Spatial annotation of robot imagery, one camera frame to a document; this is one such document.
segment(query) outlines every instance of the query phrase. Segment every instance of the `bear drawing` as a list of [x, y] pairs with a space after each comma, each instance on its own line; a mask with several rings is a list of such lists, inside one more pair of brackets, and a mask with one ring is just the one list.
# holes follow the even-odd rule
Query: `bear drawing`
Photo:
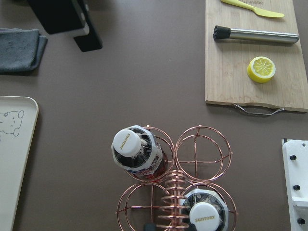
[[0, 132], [19, 135], [19, 128], [23, 121], [24, 111], [0, 113]]

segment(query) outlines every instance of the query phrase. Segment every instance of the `wooden cutting board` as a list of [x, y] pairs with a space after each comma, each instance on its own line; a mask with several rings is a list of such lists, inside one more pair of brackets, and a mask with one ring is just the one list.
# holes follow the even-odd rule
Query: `wooden cutting board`
[[[255, 105], [308, 111], [308, 82], [300, 41], [293, 45], [237, 39], [213, 39], [216, 25], [238, 29], [298, 34], [292, 0], [249, 0], [251, 5], [285, 14], [266, 18], [223, 3], [205, 2], [205, 101], [222, 105]], [[249, 62], [257, 56], [274, 61], [276, 74], [267, 83], [253, 82], [247, 75]]]

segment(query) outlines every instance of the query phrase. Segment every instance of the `tabletop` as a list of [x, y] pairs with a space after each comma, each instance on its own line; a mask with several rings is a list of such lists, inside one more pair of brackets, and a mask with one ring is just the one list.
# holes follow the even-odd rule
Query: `tabletop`
[[[114, 164], [111, 143], [131, 125], [159, 128], [174, 143], [193, 126], [219, 130], [233, 157], [216, 183], [237, 206], [236, 230], [290, 230], [282, 138], [308, 140], [308, 115], [256, 117], [205, 103], [205, 68], [215, 67], [205, 66], [204, 0], [89, 7], [103, 48], [81, 52], [65, 33], [46, 33], [26, 1], [0, 2], [1, 27], [48, 38], [36, 70], [0, 76], [0, 95], [39, 107], [13, 230], [120, 230], [117, 203], [137, 182]], [[294, 7], [308, 72], [307, 1]]]

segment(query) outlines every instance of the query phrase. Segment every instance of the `gray towel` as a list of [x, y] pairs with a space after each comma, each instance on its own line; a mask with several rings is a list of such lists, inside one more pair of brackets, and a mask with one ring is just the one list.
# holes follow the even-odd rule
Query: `gray towel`
[[38, 67], [47, 43], [38, 29], [0, 28], [0, 73], [32, 71]]

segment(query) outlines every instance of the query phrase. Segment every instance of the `black object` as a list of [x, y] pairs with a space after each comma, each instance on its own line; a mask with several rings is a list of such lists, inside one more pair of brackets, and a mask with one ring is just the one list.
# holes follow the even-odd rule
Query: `black object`
[[300, 186], [299, 186], [299, 185], [294, 185], [294, 186], [293, 186], [293, 189], [296, 190], [296, 191], [298, 191], [298, 190], [300, 190]]
[[156, 225], [154, 223], [148, 223], [143, 226], [143, 231], [156, 231]]
[[291, 155], [290, 160], [296, 160], [296, 155]]
[[300, 224], [300, 225], [304, 225], [306, 222], [305, 222], [304, 219], [299, 218], [299, 219], [297, 219], [297, 223]]
[[214, 39], [228, 39], [231, 34], [231, 29], [224, 26], [215, 26], [214, 28]]
[[189, 224], [189, 227], [185, 231], [197, 231], [197, 228], [194, 224]]
[[27, 0], [34, 14], [48, 34], [83, 29], [87, 23], [90, 32], [74, 37], [80, 50], [101, 49], [102, 41], [96, 32], [84, 0]]

